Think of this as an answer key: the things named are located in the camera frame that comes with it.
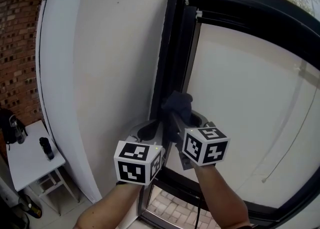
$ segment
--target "person's left arm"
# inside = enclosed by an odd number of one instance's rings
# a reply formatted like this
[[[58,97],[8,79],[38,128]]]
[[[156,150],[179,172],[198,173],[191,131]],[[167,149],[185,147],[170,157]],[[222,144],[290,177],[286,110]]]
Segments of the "person's left arm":
[[[126,183],[115,186],[96,204],[85,210],[73,229],[115,229],[138,197],[142,186]]]

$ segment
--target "thin wire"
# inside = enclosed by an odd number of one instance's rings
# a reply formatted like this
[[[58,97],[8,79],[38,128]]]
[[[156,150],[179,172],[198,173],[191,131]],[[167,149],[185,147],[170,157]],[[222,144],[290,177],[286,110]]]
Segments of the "thin wire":
[[[200,196],[200,200],[199,200],[199,204],[198,204],[198,214],[196,215],[196,221],[195,221],[194,229],[197,229],[197,227],[198,227],[198,222],[199,222],[199,217],[200,217],[201,202],[202,202],[202,195]]]
[[[296,139],[297,139],[297,137],[298,137],[298,135],[299,135],[299,133],[300,133],[300,131],[301,131],[301,129],[302,129],[302,127],[303,127],[306,119],[307,119],[307,117],[308,117],[308,114],[309,114],[309,112],[310,112],[310,110],[311,110],[311,107],[312,107],[312,105],[313,105],[313,103],[314,103],[314,100],[315,100],[315,97],[316,97],[316,93],[317,93],[317,90],[318,90],[318,87],[319,87],[319,82],[320,82],[320,77],[318,78],[318,82],[317,82],[317,84],[316,84],[316,88],[315,88],[315,92],[314,92],[314,95],[313,95],[313,98],[312,98],[311,105],[310,105],[310,107],[309,107],[309,109],[308,109],[308,112],[306,113],[306,116],[304,117],[304,120],[303,120],[303,122],[302,122],[302,124],[301,124],[301,127],[300,127],[298,133],[296,134],[294,140],[292,141],[292,144],[290,145],[290,147],[288,148],[288,150],[285,152],[284,156],[282,156],[282,158],[281,158],[280,161],[277,163],[277,165],[274,167],[274,169],[271,171],[271,173],[270,173],[266,178],[264,178],[264,179],[262,180],[263,183],[265,183],[266,180],[271,176],[271,174],[276,170],[276,168],[278,167],[278,165],[280,164],[280,162],[284,159],[284,157],[287,155],[287,153],[289,152],[289,150],[291,149],[291,147],[294,145],[294,143],[295,143],[295,141],[296,141]]]

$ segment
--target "brick wall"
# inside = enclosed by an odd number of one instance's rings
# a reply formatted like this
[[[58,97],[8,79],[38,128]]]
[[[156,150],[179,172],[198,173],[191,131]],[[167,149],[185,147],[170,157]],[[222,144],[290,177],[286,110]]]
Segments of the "brick wall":
[[[36,80],[35,46],[42,0],[0,0],[0,105],[26,126],[43,120]],[[0,154],[7,159],[0,133]]]

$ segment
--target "person's arm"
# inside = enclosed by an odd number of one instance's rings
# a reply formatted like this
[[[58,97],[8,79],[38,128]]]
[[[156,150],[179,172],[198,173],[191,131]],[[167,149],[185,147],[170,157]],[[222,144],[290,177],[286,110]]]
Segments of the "person's arm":
[[[213,219],[222,229],[250,226],[243,200],[227,185],[213,165],[193,164],[196,176]]]
[[[135,202],[141,187],[132,183],[115,186],[80,215],[74,229],[115,229]]]

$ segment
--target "black window frame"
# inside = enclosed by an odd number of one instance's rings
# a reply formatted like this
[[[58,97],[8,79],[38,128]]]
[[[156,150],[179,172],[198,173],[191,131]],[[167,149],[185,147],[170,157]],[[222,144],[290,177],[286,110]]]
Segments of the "black window frame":
[[[196,19],[197,11],[202,15]],[[198,44],[201,24],[225,27],[269,41],[320,70],[320,22],[287,0],[168,0],[159,62],[151,104],[150,119],[164,120],[161,103],[173,91],[186,92]],[[166,155],[171,144],[163,136]],[[198,183],[165,166],[154,185],[176,197],[208,210],[199,203],[202,193]],[[158,228],[175,228],[146,210],[152,185],[140,195],[140,217]],[[245,201],[250,222],[256,229],[277,228],[320,194],[320,167],[304,186],[280,208]]]

